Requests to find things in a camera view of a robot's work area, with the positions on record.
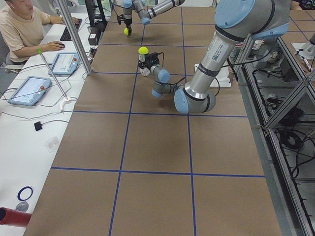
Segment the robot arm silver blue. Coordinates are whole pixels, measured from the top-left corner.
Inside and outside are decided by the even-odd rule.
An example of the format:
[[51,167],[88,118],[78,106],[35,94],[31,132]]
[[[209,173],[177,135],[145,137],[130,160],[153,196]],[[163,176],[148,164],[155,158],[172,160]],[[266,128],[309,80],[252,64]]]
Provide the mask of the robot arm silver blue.
[[145,49],[138,51],[138,66],[155,74],[152,94],[166,89],[174,93],[176,110],[181,114],[204,113],[214,108],[216,97],[208,89],[237,43],[247,36],[252,40],[277,38],[288,30],[289,0],[221,0],[215,10],[215,34],[191,81],[170,85],[169,73],[149,60]]
[[151,19],[160,15],[174,7],[180,6],[185,2],[185,0],[166,0],[159,3],[153,7],[145,8],[144,0],[124,0],[123,1],[123,13],[117,16],[117,21],[119,25],[124,22],[126,28],[124,29],[124,34],[130,36],[132,34],[132,12],[135,11],[143,25],[147,25],[151,22]]

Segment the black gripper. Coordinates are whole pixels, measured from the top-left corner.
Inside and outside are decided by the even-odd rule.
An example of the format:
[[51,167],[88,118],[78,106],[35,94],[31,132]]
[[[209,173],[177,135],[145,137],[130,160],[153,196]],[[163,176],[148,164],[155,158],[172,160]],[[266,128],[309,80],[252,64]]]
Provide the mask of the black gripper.
[[127,28],[129,29],[129,32],[130,32],[130,36],[132,34],[132,29],[131,29],[131,19],[127,19],[125,18],[125,24],[127,25]]
[[154,60],[154,61],[150,61],[150,55],[145,55],[145,54],[141,54],[139,53],[138,54],[138,67],[141,69],[141,70],[144,70],[146,69],[147,67],[149,69],[151,69],[151,67],[153,65],[156,65],[158,63],[157,60]]

